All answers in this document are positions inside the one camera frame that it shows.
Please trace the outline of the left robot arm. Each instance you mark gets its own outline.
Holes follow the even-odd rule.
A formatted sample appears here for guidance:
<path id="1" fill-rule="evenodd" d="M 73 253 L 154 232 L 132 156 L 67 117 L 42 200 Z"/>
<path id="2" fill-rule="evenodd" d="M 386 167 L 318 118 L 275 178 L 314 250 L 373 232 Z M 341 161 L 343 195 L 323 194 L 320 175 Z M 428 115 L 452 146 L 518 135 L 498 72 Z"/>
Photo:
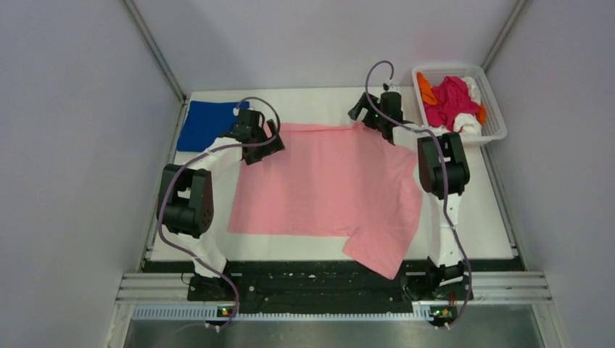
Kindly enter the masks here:
<path id="1" fill-rule="evenodd" d="M 228 262 L 216 245 L 213 181 L 230 166 L 251 165 L 284 149 L 277 112 L 267 119 L 255 109 L 234 109 L 230 127 L 197 156 L 167 164 L 157 200 L 157 235 L 170 248 L 190 257 L 195 299 L 237 301 L 239 291 L 224 273 Z"/>

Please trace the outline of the light pink t shirt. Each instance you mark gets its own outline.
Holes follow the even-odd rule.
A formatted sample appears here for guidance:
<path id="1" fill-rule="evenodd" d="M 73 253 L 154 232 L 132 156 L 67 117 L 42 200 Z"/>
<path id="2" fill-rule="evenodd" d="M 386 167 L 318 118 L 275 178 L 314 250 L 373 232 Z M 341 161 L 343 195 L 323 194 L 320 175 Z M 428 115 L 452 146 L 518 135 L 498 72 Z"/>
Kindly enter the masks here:
<path id="1" fill-rule="evenodd" d="M 242 165 L 228 231 L 344 236 L 344 253 L 393 279 L 417 233 L 415 151 L 354 125 L 286 123 L 284 150 Z"/>

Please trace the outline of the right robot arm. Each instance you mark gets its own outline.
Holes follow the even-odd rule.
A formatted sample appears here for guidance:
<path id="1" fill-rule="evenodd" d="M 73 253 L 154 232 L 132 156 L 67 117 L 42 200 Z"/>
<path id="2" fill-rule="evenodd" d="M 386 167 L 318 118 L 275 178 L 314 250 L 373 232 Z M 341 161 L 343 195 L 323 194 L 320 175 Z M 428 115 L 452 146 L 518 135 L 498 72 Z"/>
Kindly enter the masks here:
<path id="1" fill-rule="evenodd" d="M 393 90 L 379 97 L 362 93 L 347 114 L 351 120 L 380 132 L 389 142 L 401 129 L 416 137 L 410 147 L 418 155 L 419 183 L 432 205 L 432 239 L 424 284 L 411 294 L 411 299 L 469 301 L 472 270 L 457 226 L 462 195 L 471 175 L 460 135 L 438 135 L 430 128 L 404 120 L 402 97 Z"/>

